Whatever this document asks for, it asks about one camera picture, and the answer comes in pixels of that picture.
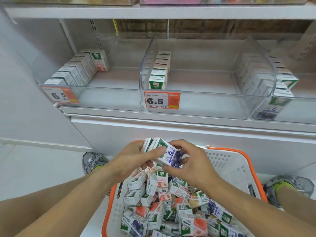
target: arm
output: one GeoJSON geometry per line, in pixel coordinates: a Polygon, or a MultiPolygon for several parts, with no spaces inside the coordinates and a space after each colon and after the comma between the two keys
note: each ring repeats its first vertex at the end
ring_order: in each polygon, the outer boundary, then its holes
{"type": "Polygon", "coordinates": [[[64,199],[53,206],[16,237],[80,236],[83,229],[115,183],[124,181],[137,167],[152,166],[165,147],[141,153],[144,142],[128,144],[104,167],[95,170],[64,199]]]}
{"type": "Polygon", "coordinates": [[[185,140],[171,141],[190,157],[182,160],[182,169],[164,166],[171,175],[186,180],[224,206],[256,237],[315,236],[316,228],[278,208],[263,202],[224,181],[214,170],[203,149],[185,140]]]}

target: stack of juice boxes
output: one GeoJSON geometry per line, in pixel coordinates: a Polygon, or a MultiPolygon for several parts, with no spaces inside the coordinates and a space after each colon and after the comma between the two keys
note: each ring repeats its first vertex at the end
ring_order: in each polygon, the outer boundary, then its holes
{"type": "Polygon", "coordinates": [[[159,51],[154,67],[150,73],[149,88],[164,90],[170,72],[171,51],[159,51]]]}
{"type": "Polygon", "coordinates": [[[152,168],[137,169],[128,181],[121,231],[134,237],[247,237],[251,234],[203,191],[163,171],[163,165],[182,167],[180,150],[157,137],[146,138],[141,151],[148,152],[160,146],[167,148],[165,154],[152,168]]]}
{"type": "Polygon", "coordinates": [[[79,87],[88,86],[97,71],[109,70],[110,65],[104,50],[83,49],[44,84],[71,86],[76,97],[79,97],[83,91],[83,88],[79,87]]]}
{"type": "MultiPolygon", "coordinates": [[[[276,72],[275,87],[272,81],[273,70],[259,53],[243,53],[236,73],[242,94],[268,96],[252,114],[254,118],[262,120],[274,120],[284,110],[294,98],[290,89],[298,82],[281,59],[276,56],[269,56],[269,59],[276,72]]],[[[257,105],[257,99],[249,98],[247,104],[253,109],[257,105]]]]}

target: price tag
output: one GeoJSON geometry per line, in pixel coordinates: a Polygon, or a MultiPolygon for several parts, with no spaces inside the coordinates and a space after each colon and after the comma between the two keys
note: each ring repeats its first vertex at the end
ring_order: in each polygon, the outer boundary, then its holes
{"type": "Polygon", "coordinates": [[[42,86],[46,95],[54,102],[58,103],[79,103],[76,95],[70,87],[42,86]]]}
{"type": "Polygon", "coordinates": [[[144,91],[147,108],[179,109],[179,92],[144,91]]]}

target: hand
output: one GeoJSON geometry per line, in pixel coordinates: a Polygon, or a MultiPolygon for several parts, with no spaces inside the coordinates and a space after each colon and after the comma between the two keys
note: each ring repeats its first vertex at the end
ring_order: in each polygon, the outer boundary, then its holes
{"type": "Polygon", "coordinates": [[[180,165],[186,164],[183,168],[163,166],[163,170],[172,176],[179,177],[188,182],[191,186],[203,190],[213,188],[222,180],[216,173],[205,150],[185,140],[174,140],[169,142],[177,149],[190,155],[181,160],[180,165]]]}
{"type": "Polygon", "coordinates": [[[129,177],[132,172],[141,167],[143,170],[149,166],[153,167],[152,160],[166,153],[166,147],[159,147],[150,152],[142,153],[141,148],[144,141],[131,142],[123,148],[106,167],[113,171],[113,184],[120,183],[129,177]]]}

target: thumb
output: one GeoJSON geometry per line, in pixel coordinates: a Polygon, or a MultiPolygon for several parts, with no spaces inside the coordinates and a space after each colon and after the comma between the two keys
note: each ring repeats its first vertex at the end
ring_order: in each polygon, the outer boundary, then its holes
{"type": "Polygon", "coordinates": [[[183,169],[175,168],[171,166],[163,166],[162,169],[163,171],[167,172],[169,175],[183,179],[183,175],[184,175],[183,169]]]}
{"type": "Polygon", "coordinates": [[[165,146],[160,146],[156,149],[153,149],[147,153],[141,153],[140,158],[144,162],[149,161],[149,160],[155,160],[158,157],[161,157],[166,153],[167,148],[165,146]]]}

